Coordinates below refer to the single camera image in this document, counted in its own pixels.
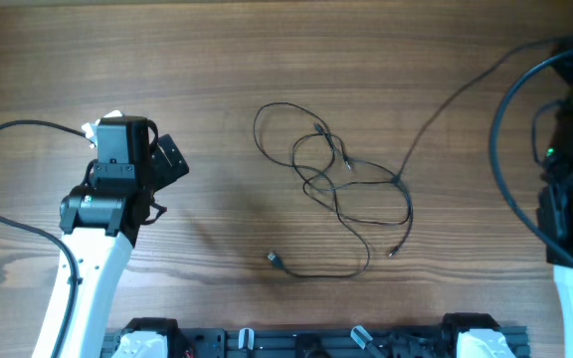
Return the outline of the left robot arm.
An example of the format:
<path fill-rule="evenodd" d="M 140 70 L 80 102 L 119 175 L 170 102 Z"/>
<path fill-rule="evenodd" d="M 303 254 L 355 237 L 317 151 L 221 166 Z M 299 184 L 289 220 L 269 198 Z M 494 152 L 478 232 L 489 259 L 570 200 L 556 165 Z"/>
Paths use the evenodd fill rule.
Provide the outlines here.
<path fill-rule="evenodd" d="M 97 149 L 84 183 L 60 208 L 61 254 L 33 354 L 97 357 L 117 284 L 141 227 L 151 225 L 157 191 L 189 171 L 173 139 L 145 117 L 109 113 L 83 127 Z"/>

